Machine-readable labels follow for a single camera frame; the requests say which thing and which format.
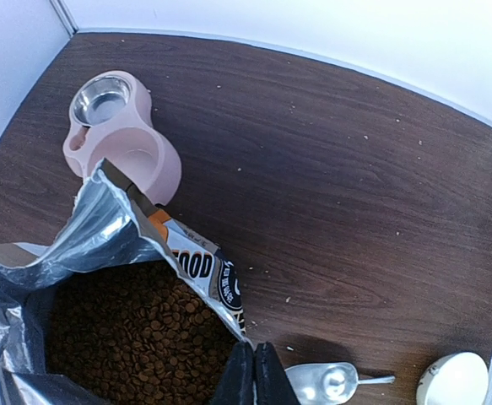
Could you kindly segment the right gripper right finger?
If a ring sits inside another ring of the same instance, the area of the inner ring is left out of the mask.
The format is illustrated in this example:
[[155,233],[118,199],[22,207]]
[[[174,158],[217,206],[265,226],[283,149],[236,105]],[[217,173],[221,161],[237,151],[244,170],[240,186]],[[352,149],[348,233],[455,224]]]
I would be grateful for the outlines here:
[[257,404],[299,405],[284,367],[270,342],[260,343],[255,351]]

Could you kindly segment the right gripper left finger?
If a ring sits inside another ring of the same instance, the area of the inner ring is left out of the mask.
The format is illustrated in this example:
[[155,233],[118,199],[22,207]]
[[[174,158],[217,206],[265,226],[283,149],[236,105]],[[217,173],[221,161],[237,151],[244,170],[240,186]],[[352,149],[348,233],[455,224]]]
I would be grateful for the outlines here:
[[254,404],[253,349],[247,342],[234,345],[224,372],[210,401],[211,405]]

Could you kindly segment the pet food bag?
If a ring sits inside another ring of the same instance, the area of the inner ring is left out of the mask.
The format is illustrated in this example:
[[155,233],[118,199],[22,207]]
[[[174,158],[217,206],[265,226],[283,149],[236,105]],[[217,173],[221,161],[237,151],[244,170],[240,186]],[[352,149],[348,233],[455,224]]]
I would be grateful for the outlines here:
[[155,206],[110,161],[84,181],[73,213],[50,246],[0,245],[0,404],[96,404],[99,398],[46,371],[44,325],[55,286],[77,273],[163,260],[239,340],[234,310],[219,297],[219,275],[207,286],[191,278],[150,223]]

